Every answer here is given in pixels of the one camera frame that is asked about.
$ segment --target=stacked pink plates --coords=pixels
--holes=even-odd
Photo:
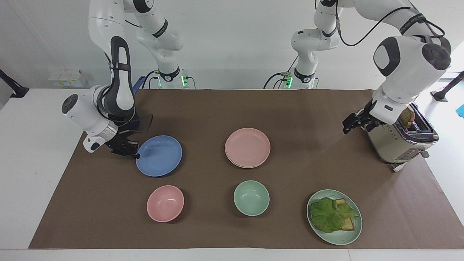
[[[271,152],[271,143],[260,130],[243,128],[226,141],[226,156],[241,168],[251,169],[263,164]]]

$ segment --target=lettuce leaf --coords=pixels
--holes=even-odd
[[[348,204],[341,203],[337,205],[335,200],[328,197],[324,197],[318,202],[313,203],[310,211],[314,226],[325,233],[340,230],[345,218],[357,216],[355,210]]]

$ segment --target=black cable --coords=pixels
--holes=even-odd
[[[191,76],[187,76],[185,77],[185,79],[192,79],[193,80],[193,86],[195,87],[195,89],[197,89],[197,85],[195,84],[195,79]]]
[[[133,24],[133,23],[131,23],[131,22],[127,21],[127,20],[124,20],[124,21],[126,21],[126,23],[128,23],[128,24],[130,24],[130,25],[133,25],[133,26],[135,26],[135,27],[142,28],[142,26],[138,26],[138,25],[136,25],[136,24]]]
[[[270,82],[270,80],[271,80],[272,78],[276,77],[277,75],[280,75],[280,73],[278,72],[278,73],[272,75],[271,77],[269,77],[269,79],[267,79],[266,83],[264,84],[263,89],[266,89],[266,85]]]
[[[340,40],[342,40],[342,42],[347,45],[347,46],[356,46],[358,45],[359,43],[361,43],[383,20],[385,20],[388,16],[390,16],[391,14],[393,14],[394,12],[396,11],[399,11],[401,9],[411,9],[410,7],[398,7],[396,8],[395,10],[389,12],[388,14],[386,14],[382,19],[380,19],[377,24],[375,24],[374,27],[371,28],[371,30],[369,30],[369,32],[367,32],[367,34],[361,38],[361,40],[359,40],[357,43],[355,44],[348,44],[345,42],[345,40],[343,39],[342,37],[342,30],[340,29],[340,18],[338,16],[338,1],[335,3],[335,18],[337,19],[337,31],[338,31],[338,34],[340,36]]]
[[[299,55],[297,55],[297,56],[295,57],[295,60],[293,60],[293,63],[291,63],[291,65],[290,65],[289,69],[287,70],[287,72],[290,72],[290,69],[293,67],[293,65],[295,64],[296,59],[298,59],[298,57],[299,57]],[[279,83],[279,87],[278,87],[277,89],[280,89],[280,85],[281,85],[282,83],[283,83],[283,81],[281,81],[281,82]]]
[[[193,86],[195,87],[195,89],[197,89],[197,85],[195,84],[195,79],[193,77],[190,77],[190,78],[192,78],[193,80]]]
[[[158,79],[158,77],[155,76],[155,77],[150,78],[150,80],[148,80],[148,88],[150,90],[151,90],[151,80],[153,80],[153,79]]]
[[[140,118],[140,119],[137,119],[137,120],[133,120],[133,121],[132,121],[132,122],[136,122],[136,121],[140,121],[140,122],[141,122],[142,120],[144,120],[144,119],[146,119],[146,118],[148,118],[148,117],[151,117],[151,119],[150,119],[150,123],[148,124],[148,127],[147,127],[147,129],[146,129],[145,131],[140,131],[140,130],[123,130],[123,131],[119,132],[118,134],[124,134],[124,133],[126,133],[126,132],[137,132],[137,133],[141,133],[141,134],[147,133],[148,130],[150,129],[150,127],[151,127],[151,124],[153,123],[153,114],[150,114],[150,115],[145,116],[145,117],[143,117],[143,118]]]
[[[156,72],[157,72],[157,70],[151,71],[151,72],[149,72],[149,73],[147,74],[147,76],[145,77],[145,80],[143,81],[143,84],[142,84],[141,89],[143,89],[143,88],[145,87],[145,83],[147,82],[148,77],[149,77],[150,75],[152,75],[153,73],[156,73]]]
[[[276,85],[277,85],[277,83],[278,83],[278,82],[282,83],[283,81],[284,81],[283,79],[279,79],[279,80],[277,80],[277,81],[276,81],[276,83],[274,83],[274,87],[273,87],[273,89],[275,89],[275,88],[276,88]]]
[[[425,23],[435,27],[436,29],[440,30],[440,32],[441,32],[441,35],[438,35],[436,32],[434,32],[434,30],[432,28],[429,27],[430,31],[432,31],[432,33],[434,34],[434,36],[431,36],[431,38],[441,38],[441,37],[445,36],[445,32],[443,31],[443,29],[441,29],[441,27],[439,27],[436,24],[430,22],[429,20],[425,20]]]

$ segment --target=white wall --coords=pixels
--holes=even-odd
[[[8,87],[8,85],[0,80],[0,110],[5,106],[6,102],[10,99],[10,95],[13,91]]]
[[[416,7],[443,27],[452,46],[464,40],[461,0],[415,0]],[[185,1],[158,0],[171,26],[185,36],[181,67],[198,87],[260,88],[273,73],[285,71],[296,56],[293,32],[314,28],[312,0]],[[107,61],[92,43],[87,27],[88,0],[0,0],[0,68],[24,86],[50,87],[51,69],[81,69],[90,85],[109,84]],[[126,18],[136,22],[132,14]],[[360,39],[375,24],[354,9],[342,14],[348,42]],[[319,52],[320,88],[377,88],[383,81],[372,61],[377,45],[398,30],[380,25],[356,47],[340,45]],[[128,25],[133,81],[156,68],[150,53]]]
[[[449,72],[462,72],[464,71],[464,42],[461,43],[451,55],[451,67]]]

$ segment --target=green plate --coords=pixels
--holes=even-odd
[[[314,224],[313,221],[311,220],[311,215],[310,215],[310,206],[312,203],[319,201],[323,197],[328,197],[330,199],[339,199],[339,198],[344,198],[347,202],[347,204],[356,211],[356,213],[359,215],[357,217],[352,218],[351,220],[353,221],[353,226],[354,226],[354,231],[334,231],[332,233],[325,233],[323,231],[318,230]],[[362,230],[362,218],[361,218],[361,213],[359,212],[359,208],[356,206],[356,204],[349,198],[347,195],[333,190],[333,189],[323,189],[320,190],[316,193],[314,193],[311,198],[308,201],[308,205],[306,206],[306,215],[308,216],[308,221],[311,227],[313,228],[314,232],[322,239],[325,241],[334,244],[334,245],[348,245],[352,242],[354,242],[356,239],[358,239],[359,235],[361,234]]]

